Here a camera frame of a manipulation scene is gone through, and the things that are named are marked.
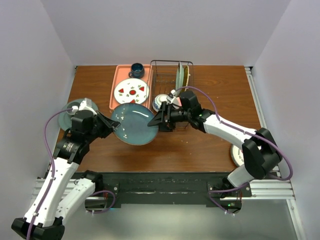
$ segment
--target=white wall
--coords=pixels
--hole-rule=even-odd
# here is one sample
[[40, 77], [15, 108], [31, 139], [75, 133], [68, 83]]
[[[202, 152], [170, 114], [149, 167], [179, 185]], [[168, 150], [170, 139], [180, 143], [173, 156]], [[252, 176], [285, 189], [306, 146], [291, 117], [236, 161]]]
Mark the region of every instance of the white wall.
[[[37, 176], [49, 158], [45, 121], [67, 101], [73, 65], [39, 0], [0, 4], [0, 233], [11, 230], [30, 204]], [[54, 145], [58, 123], [48, 128]]]
[[75, 65], [252, 66], [290, 0], [42, 0]]
[[320, 2], [291, 0], [254, 66], [268, 128], [294, 167], [292, 186], [308, 239], [320, 239]]

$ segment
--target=white plate with strawberry pattern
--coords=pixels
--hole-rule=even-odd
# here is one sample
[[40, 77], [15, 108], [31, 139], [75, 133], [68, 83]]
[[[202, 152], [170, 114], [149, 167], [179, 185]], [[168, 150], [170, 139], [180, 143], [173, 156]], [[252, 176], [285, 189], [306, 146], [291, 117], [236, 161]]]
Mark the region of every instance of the white plate with strawberry pattern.
[[149, 87], [141, 79], [128, 78], [115, 87], [113, 95], [120, 104], [142, 104], [149, 97]]

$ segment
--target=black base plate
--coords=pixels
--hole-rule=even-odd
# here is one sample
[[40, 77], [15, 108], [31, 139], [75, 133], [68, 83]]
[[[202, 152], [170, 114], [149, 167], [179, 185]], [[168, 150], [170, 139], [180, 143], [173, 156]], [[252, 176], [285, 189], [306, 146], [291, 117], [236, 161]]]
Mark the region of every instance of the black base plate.
[[[220, 186], [222, 179], [229, 173], [223, 172], [99, 172], [103, 176], [105, 189], [116, 194], [114, 208], [122, 204], [172, 204], [172, 205], [206, 205], [216, 207], [210, 200], [210, 187]], [[74, 179], [81, 172], [73, 175]], [[222, 206], [228, 209], [239, 209], [239, 201], [220, 200], [220, 194], [211, 195]], [[242, 189], [242, 197], [251, 197], [248, 184]], [[86, 201], [91, 207], [95, 204]]]

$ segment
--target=black bracket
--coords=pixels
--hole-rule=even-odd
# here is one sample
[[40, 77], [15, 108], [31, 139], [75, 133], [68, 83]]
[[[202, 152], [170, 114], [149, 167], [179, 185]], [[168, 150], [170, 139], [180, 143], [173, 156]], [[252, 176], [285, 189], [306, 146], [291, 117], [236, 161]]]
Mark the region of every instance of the black bracket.
[[82, 162], [95, 139], [106, 138], [120, 125], [120, 122], [107, 118], [99, 111], [93, 115], [89, 110], [77, 111], [71, 121], [71, 128], [65, 131], [62, 140], [56, 144], [53, 156], [77, 164]]
[[197, 96], [190, 90], [180, 94], [180, 101], [181, 107], [177, 109], [172, 104], [162, 102], [158, 113], [148, 123], [148, 126], [159, 126], [161, 132], [172, 132], [176, 123], [189, 122], [194, 129], [205, 133], [204, 122], [215, 112], [202, 109]]
[[[31, 229], [32, 240], [61, 240], [65, 233], [65, 226], [62, 225], [62, 217], [55, 218], [53, 225], [42, 227], [42, 224], [34, 225]], [[27, 238], [29, 223], [25, 218], [16, 218], [11, 229], [23, 239]]]
[[94, 190], [95, 192], [98, 192], [104, 189], [104, 180], [102, 175], [99, 173], [87, 170], [81, 175], [81, 178], [89, 179], [93, 183], [95, 183], [95, 190]]
[[[221, 184], [217, 186], [216, 183], [214, 182], [208, 182], [207, 183], [207, 190], [212, 191], [212, 190], [221, 190]], [[251, 197], [252, 192], [251, 192], [251, 187], [248, 184], [247, 186], [244, 186], [243, 188], [237, 190], [237, 191], [232, 191], [232, 192], [227, 192], [227, 193], [210, 193], [210, 197], [214, 198], [214, 200], [219, 203], [224, 209], [226, 210], [240, 210], [242, 208], [242, 202], [241, 198], [242, 197]], [[235, 200], [222, 200], [226, 197], [233, 197], [236, 198]]]
[[[212, 172], [100, 172], [103, 175], [104, 188], [114, 192], [116, 202], [113, 208], [121, 208], [122, 204], [176, 204], [176, 205], [206, 205], [216, 207], [210, 200], [208, 191], [211, 187], [219, 187], [229, 174]], [[251, 191], [242, 190], [243, 197], [250, 197]], [[212, 195], [214, 199], [225, 204], [236, 204], [233, 200], [220, 200], [221, 194]], [[104, 199], [87, 199], [86, 206], [99, 208]]]
[[[255, 134], [276, 145], [276, 142], [268, 129], [261, 128]], [[244, 140], [242, 151], [245, 169], [255, 179], [261, 180], [266, 177], [266, 175], [282, 160], [281, 155], [276, 149], [254, 136]]]

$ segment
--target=pink tray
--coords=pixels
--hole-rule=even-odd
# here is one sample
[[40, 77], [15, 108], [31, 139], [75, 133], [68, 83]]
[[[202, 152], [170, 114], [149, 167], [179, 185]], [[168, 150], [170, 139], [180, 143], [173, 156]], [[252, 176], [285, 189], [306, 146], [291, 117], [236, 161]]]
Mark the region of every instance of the pink tray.
[[[141, 80], [143, 80], [149, 86], [149, 97], [141, 105], [145, 106], [151, 110], [152, 77], [153, 77], [154, 73], [152, 71], [152, 65], [146, 64], [143, 66], [144, 66], [144, 76], [143, 76], [143, 78], [141, 78]], [[114, 77], [113, 77], [113, 83], [112, 83], [112, 87], [111, 87], [111, 94], [110, 94], [110, 103], [109, 103], [110, 111], [112, 111], [113, 109], [115, 109], [117, 106], [120, 105], [120, 103], [118, 103], [114, 97], [114, 90], [115, 90], [116, 86], [121, 81], [129, 78], [128, 74], [130, 71], [131, 71], [131, 65], [118, 65], [118, 66], [116, 66]]]

